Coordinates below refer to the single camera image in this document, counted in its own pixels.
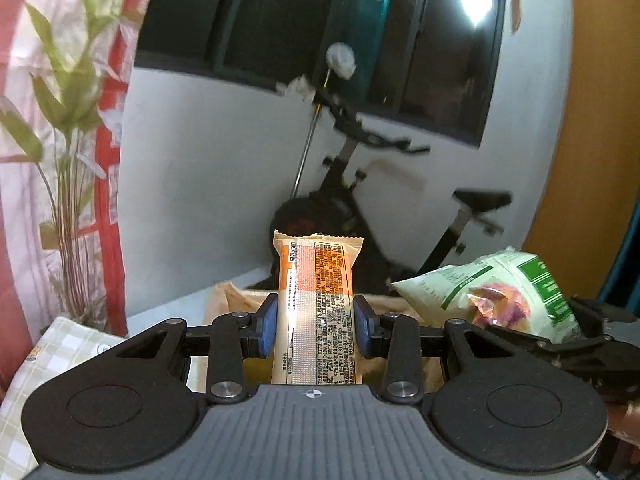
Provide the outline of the person right hand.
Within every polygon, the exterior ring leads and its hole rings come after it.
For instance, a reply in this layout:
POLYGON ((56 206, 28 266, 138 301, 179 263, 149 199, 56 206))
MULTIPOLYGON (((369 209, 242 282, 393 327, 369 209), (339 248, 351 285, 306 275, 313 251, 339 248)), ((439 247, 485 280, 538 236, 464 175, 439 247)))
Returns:
POLYGON ((640 408, 639 402, 628 402, 625 405, 608 404, 608 429, 616 438, 640 446, 640 408))

